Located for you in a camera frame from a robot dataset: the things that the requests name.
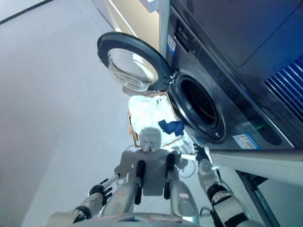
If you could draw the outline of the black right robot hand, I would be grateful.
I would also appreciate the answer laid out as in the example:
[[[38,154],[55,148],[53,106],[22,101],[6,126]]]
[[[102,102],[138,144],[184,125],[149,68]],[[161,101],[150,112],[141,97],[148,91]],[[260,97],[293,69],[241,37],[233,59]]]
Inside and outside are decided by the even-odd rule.
[[[192,160],[201,163],[203,160],[207,160],[212,163],[211,158],[209,157],[209,147],[207,146],[200,146],[198,144],[193,144],[194,146],[194,153],[191,154],[180,154],[180,158],[185,160]]]

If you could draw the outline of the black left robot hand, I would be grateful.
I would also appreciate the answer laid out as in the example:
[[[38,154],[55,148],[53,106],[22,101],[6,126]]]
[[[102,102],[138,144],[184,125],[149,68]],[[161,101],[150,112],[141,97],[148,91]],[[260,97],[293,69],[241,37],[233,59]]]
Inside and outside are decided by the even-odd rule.
[[[89,192],[89,195],[100,193],[102,195],[102,205],[105,206],[107,200],[112,196],[112,187],[111,184],[120,177],[120,174],[115,174],[110,178],[106,178],[99,184],[93,186]]]

